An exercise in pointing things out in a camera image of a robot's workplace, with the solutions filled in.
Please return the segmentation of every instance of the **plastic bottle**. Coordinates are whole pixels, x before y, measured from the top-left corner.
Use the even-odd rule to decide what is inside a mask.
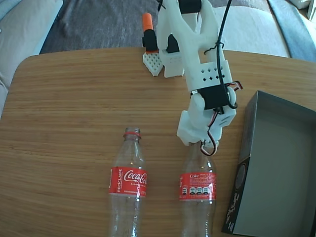
[[[181,237],[211,237],[216,208],[216,169],[211,157],[190,145],[180,176],[179,200],[183,211]]]
[[[127,128],[124,138],[111,169],[110,237],[139,237],[141,205],[147,185],[145,160],[139,145],[140,129]]]

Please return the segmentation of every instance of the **coca-cola bottle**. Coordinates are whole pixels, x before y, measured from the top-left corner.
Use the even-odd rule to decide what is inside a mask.
[[[127,128],[124,138],[111,169],[110,237],[139,237],[141,204],[147,184],[145,160],[139,145],[140,129]]]
[[[179,200],[183,211],[181,237],[211,237],[216,207],[216,169],[211,157],[190,144],[180,175]]]

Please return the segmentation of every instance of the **open box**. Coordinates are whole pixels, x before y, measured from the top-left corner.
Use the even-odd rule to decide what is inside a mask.
[[[245,111],[222,231],[252,237],[315,236],[315,111],[256,92]]]

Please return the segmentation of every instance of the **wooden table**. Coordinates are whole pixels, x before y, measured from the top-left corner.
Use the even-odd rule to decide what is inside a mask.
[[[142,236],[179,237],[178,179],[188,148],[176,137],[189,104],[183,78],[154,78],[143,49],[34,56],[18,68],[0,121],[0,236],[105,237],[109,174],[127,126],[139,126],[149,185]],[[316,110],[316,64],[226,52],[239,107],[219,152],[214,237],[236,172],[244,108],[260,89]]]

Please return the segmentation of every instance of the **red bottle label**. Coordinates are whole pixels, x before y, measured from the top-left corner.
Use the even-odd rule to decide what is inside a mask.
[[[180,175],[179,200],[216,200],[216,173],[191,172]]]
[[[116,166],[111,169],[109,193],[146,196],[147,172],[143,169]]]

